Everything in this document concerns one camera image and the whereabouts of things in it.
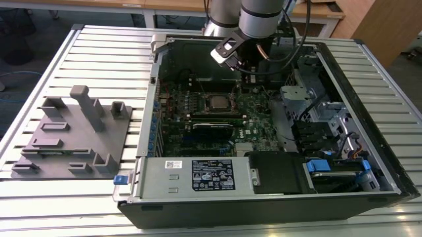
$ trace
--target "wooden desk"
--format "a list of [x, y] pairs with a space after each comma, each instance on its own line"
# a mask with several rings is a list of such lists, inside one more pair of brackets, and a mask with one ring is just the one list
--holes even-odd
[[[0, 0], [0, 7], [143, 14], [147, 28], [157, 28], [157, 15], [206, 16], [204, 0]], [[345, 14], [333, 12], [326, 4], [313, 4], [312, 23], [324, 24], [320, 37], [330, 37], [344, 17]], [[305, 23], [306, 3], [297, 5], [292, 20]]]

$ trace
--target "cable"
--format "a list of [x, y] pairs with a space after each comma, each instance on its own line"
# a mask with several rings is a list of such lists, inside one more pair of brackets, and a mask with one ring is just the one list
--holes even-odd
[[282, 136], [285, 139], [288, 139], [288, 140], [290, 140], [290, 141], [293, 141], [293, 142], [297, 142], [296, 139], [292, 139], [292, 138], [289, 138], [289, 137], [285, 137], [282, 134], [281, 134], [281, 136]]
[[345, 145], [346, 145], [348, 138], [349, 138], [352, 135], [354, 135], [354, 134], [357, 134], [357, 133], [353, 132], [353, 131], [346, 134], [346, 136], [345, 136], [345, 138], [344, 138], [344, 141], [342, 141], [342, 143], [341, 143], [341, 146], [340, 146], [340, 148], [338, 148], [338, 152], [337, 152], [337, 155], [336, 155], [336, 159], [341, 159], [341, 157], [342, 157], [342, 151], [344, 151], [344, 148], [345, 148]]
[[362, 144], [358, 142], [358, 140], [356, 139], [356, 143], [358, 144], [360, 148], [357, 149], [357, 151], [352, 154], [353, 159], [356, 159], [358, 157], [360, 152], [364, 150]]
[[23, 103], [27, 100], [5, 100], [5, 99], [0, 99], [0, 101], [7, 102], [7, 103]]
[[286, 13], [286, 10], [285, 10], [284, 8], [282, 8], [282, 11], [284, 11], [284, 14], [285, 14], [286, 19], [288, 19], [289, 27], [292, 28], [292, 31], [293, 31], [293, 49], [292, 49], [289, 55], [288, 55], [286, 57], [284, 57], [282, 59], [277, 59], [277, 60], [270, 59], [268, 53], [266, 53], [265, 50], [264, 50], [262, 45], [261, 45], [260, 43], [257, 44], [258, 51], [260, 51], [261, 55], [264, 56], [265, 60], [268, 60], [269, 62], [274, 62], [274, 63], [284, 62], [285, 60], [288, 60], [288, 59], [292, 57], [292, 54], [293, 54], [294, 49], [296, 49], [296, 47], [297, 47], [297, 34], [296, 34], [296, 29], [294, 29], [294, 27], [293, 27], [293, 23], [292, 23], [290, 17], [289, 17], [289, 15], [288, 15], [288, 13]]
[[321, 100], [324, 99], [324, 97], [328, 95], [328, 92], [325, 94], [322, 94], [320, 97], [316, 98], [316, 100], [312, 102], [310, 106], [308, 106], [308, 108], [304, 110], [298, 120], [302, 120], [305, 114], [313, 109], [313, 107], [321, 102]]
[[244, 73], [246, 73], [246, 74], [256, 75], [256, 76], [269, 76], [269, 75], [274, 75], [274, 74], [282, 73], [285, 68], [290, 65], [290, 63], [293, 62], [294, 58], [297, 57], [297, 54], [298, 54], [298, 52], [300, 52], [300, 50], [302, 48], [302, 45], [305, 43], [305, 40], [306, 40], [306, 37], [308, 37], [308, 33], [309, 33], [310, 19], [312, 19], [312, 1], [308, 1], [306, 25], [305, 25], [305, 33], [304, 33], [304, 36], [302, 36], [302, 41], [300, 43], [300, 46], [297, 47], [297, 51], [292, 55], [288, 63], [285, 64], [285, 66], [282, 67], [282, 69], [280, 71], [260, 73], [260, 72], [248, 71], [244, 68], [237, 68], [237, 70], [244, 72]]
[[210, 0], [208, 0], [208, 1], [205, 0], [205, 10], [206, 10], [208, 22], [210, 21], [209, 4], [210, 4]]
[[33, 71], [18, 71], [18, 72], [10, 72], [10, 73], [5, 73], [0, 75], [0, 77], [6, 76], [6, 75], [10, 75], [10, 74], [18, 74], [18, 73], [29, 73], [29, 74], [37, 74], [37, 75], [43, 75], [42, 73], [38, 73], [38, 72], [33, 72]]

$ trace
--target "gray block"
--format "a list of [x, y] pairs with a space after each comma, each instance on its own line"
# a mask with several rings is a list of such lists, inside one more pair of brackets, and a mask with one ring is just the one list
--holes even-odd
[[71, 171], [73, 174], [90, 174], [93, 173], [93, 168], [86, 162], [71, 162], [69, 164], [69, 171]]
[[[126, 111], [127, 116], [115, 119], [113, 106], [102, 106], [101, 110], [99, 100], [90, 98], [95, 114], [99, 116], [103, 111], [99, 119], [105, 130], [95, 132], [79, 105], [61, 104], [62, 100], [57, 98], [49, 101], [47, 105], [57, 106], [61, 116], [43, 117], [31, 142], [22, 151], [23, 157], [13, 177], [30, 180], [113, 179], [119, 170], [133, 107], [125, 106], [123, 109], [125, 104], [118, 103], [115, 108]], [[39, 168], [38, 173], [22, 171], [31, 170], [26, 168], [30, 163]]]
[[95, 108], [99, 116], [103, 117], [105, 109], [103, 109], [103, 106], [101, 104], [101, 100], [99, 99], [91, 99], [91, 100], [93, 100], [93, 105], [94, 105], [94, 108]]
[[119, 169], [119, 164], [113, 159], [111, 154], [107, 155], [106, 160], [101, 154], [97, 154], [94, 158], [94, 167], [101, 173], [114, 173]]
[[81, 110], [90, 121], [93, 129], [95, 132], [102, 132], [105, 130], [105, 123], [102, 121], [102, 116], [95, 109], [93, 100], [89, 96], [90, 89], [86, 85], [74, 85], [71, 89], [71, 97], [78, 101], [81, 105]]
[[114, 119], [129, 119], [130, 115], [125, 106], [125, 102], [113, 102], [111, 104], [111, 114]]
[[49, 122], [42, 124], [43, 131], [67, 131], [70, 125], [66, 122]]
[[35, 138], [31, 145], [39, 148], [62, 147], [63, 141], [59, 138], [53, 138], [53, 139]]
[[37, 174], [39, 173], [39, 167], [34, 163], [15, 164], [13, 170], [19, 174]]
[[41, 108], [49, 117], [61, 118], [59, 109], [66, 108], [66, 104], [61, 97], [47, 97]]

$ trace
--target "blue latch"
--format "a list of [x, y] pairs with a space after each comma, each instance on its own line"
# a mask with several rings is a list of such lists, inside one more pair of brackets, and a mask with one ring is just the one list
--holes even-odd
[[362, 161], [362, 165], [364, 165], [365, 170], [371, 169], [371, 162], [366, 159]]
[[113, 179], [115, 185], [127, 185], [130, 177], [127, 175], [117, 175]]
[[313, 159], [306, 163], [310, 172], [330, 171], [330, 165], [326, 159]]

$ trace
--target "barcode sticker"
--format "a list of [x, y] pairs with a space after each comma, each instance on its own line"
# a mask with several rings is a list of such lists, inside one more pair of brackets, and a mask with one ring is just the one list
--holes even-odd
[[166, 160], [166, 169], [182, 169], [182, 161]]

